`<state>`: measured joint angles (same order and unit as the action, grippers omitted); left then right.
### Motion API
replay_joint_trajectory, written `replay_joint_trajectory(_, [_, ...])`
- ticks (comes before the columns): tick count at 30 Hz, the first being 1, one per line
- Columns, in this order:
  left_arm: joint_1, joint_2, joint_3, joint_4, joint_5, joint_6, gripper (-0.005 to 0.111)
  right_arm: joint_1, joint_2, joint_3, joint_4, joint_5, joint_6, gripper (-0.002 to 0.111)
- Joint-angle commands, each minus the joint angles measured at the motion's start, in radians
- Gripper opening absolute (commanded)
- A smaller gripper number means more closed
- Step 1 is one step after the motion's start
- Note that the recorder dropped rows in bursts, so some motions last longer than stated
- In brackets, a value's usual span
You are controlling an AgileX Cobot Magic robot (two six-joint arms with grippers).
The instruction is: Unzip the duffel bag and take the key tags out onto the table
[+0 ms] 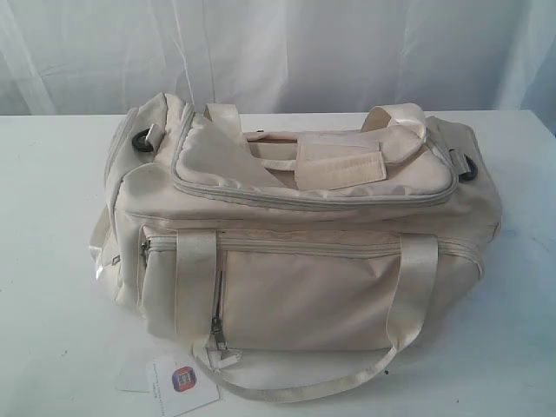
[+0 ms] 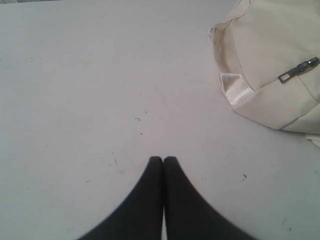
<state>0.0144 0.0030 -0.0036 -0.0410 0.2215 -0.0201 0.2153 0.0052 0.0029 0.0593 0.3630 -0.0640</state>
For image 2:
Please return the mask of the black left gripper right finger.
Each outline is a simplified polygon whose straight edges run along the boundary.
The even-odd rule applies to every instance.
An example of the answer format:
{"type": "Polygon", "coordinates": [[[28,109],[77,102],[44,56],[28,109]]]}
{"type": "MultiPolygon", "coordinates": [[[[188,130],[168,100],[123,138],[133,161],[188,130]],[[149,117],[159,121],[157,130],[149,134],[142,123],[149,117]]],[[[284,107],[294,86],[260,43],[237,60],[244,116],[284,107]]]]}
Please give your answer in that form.
{"type": "Polygon", "coordinates": [[[254,239],[199,194],[174,156],[163,161],[162,192],[168,240],[254,239]]]}

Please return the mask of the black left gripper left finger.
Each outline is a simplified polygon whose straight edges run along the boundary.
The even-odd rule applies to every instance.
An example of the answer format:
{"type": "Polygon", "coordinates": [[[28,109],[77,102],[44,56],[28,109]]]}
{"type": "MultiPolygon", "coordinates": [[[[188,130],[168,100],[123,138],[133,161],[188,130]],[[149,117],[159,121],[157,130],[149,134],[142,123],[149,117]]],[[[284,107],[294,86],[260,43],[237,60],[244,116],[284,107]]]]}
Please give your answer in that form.
{"type": "Polygon", "coordinates": [[[149,158],[124,201],[81,240],[160,240],[163,224],[163,161],[149,158]]]}

